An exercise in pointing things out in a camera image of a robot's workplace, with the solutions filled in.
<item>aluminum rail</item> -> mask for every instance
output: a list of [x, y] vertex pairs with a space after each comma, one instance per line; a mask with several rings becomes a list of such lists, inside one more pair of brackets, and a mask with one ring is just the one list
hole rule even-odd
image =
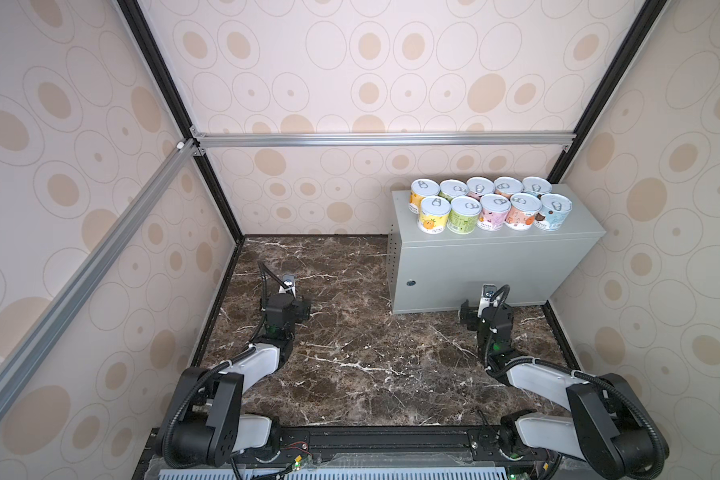
[[405, 132], [329, 134], [198, 134], [201, 148], [412, 145], [570, 145], [572, 131]]
[[184, 163], [199, 154], [191, 139], [182, 141], [134, 201], [123, 212], [105, 238], [86, 258], [64, 289], [39, 318], [22, 343], [0, 366], [0, 419], [21, 394], [32, 375], [56, 345], [101, 279], [117, 261]]

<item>polka dot wallpaper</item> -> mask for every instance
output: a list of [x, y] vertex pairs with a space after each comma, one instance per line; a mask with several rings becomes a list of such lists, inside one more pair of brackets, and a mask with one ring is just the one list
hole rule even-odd
[[720, 480], [720, 1], [674, 2], [564, 179], [607, 230], [551, 302], [632, 385], [664, 478]]
[[189, 160], [0, 423], [0, 478], [131, 478], [232, 254], [211, 202]]
[[0, 364], [177, 133], [105, 0], [0, 2]]
[[385, 234], [393, 190], [427, 177], [546, 177], [559, 145], [212, 148], [246, 234]]
[[142, 0], [198, 129], [572, 129], [642, 0]]
[[[178, 136], [107, 0], [0, 2], [0, 364]], [[232, 241], [192, 164], [0, 424], [0, 478], [131, 478]]]

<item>red wire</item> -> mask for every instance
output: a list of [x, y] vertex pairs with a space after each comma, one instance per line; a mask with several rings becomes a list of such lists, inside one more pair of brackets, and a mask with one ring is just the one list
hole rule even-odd
[[304, 448], [299, 448], [299, 447], [285, 447], [283, 450], [290, 450], [290, 449], [292, 449], [292, 448], [295, 448], [296, 450], [301, 450], [302, 452], [304, 452], [304, 453], [307, 454], [308, 456], [312, 456], [312, 454], [309, 453], [309, 452], [308, 452], [307, 450], [305, 450]]

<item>gray vent grille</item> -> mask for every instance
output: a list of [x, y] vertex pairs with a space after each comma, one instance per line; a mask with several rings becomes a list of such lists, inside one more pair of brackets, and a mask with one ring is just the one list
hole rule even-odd
[[[243, 480], [274, 470], [246, 470]], [[160, 480], [235, 480], [231, 469], [163, 470]], [[285, 480], [507, 480], [502, 467], [320, 468], [290, 473]]]

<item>can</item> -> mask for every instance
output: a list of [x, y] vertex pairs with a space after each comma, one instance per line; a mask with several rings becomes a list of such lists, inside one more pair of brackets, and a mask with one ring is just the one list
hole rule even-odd
[[523, 193], [536, 195], [541, 198], [542, 195], [546, 195], [552, 191], [552, 185], [541, 177], [526, 177], [523, 178]]
[[469, 188], [469, 192], [467, 192], [468, 197], [480, 200], [480, 197], [483, 195], [494, 192], [494, 183], [488, 178], [472, 177], [467, 180], [467, 188]]
[[411, 199], [408, 202], [408, 209], [414, 214], [418, 214], [418, 206], [422, 204], [424, 197], [437, 195], [440, 193], [440, 185], [429, 178], [419, 178], [411, 183]]
[[480, 205], [483, 207], [478, 218], [478, 226], [483, 230], [498, 230], [504, 225], [504, 221], [512, 207], [509, 200], [497, 194], [486, 194], [480, 198]]
[[456, 197], [451, 202], [448, 229], [455, 234], [471, 234], [478, 225], [478, 216], [483, 211], [479, 200], [472, 197]]
[[424, 197], [418, 212], [418, 228], [425, 234], [439, 234], [445, 230], [451, 202], [443, 197]]
[[512, 206], [504, 222], [509, 228], [528, 230], [541, 210], [541, 200], [531, 194], [515, 194], [509, 198], [509, 202]]
[[440, 196], [449, 202], [456, 198], [469, 193], [467, 184], [461, 180], [443, 180], [440, 182]]
[[534, 225], [542, 230], [557, 230], [563, 224], [573, 206], [571, 201], [562, 195], [542, 195], [541, 210], [536, 214]]
[[496, 186], [496, 193], [507, 199], [523, 191], [523, 183], [517, 178], [499, 177], [494, 182], [494, 185]]

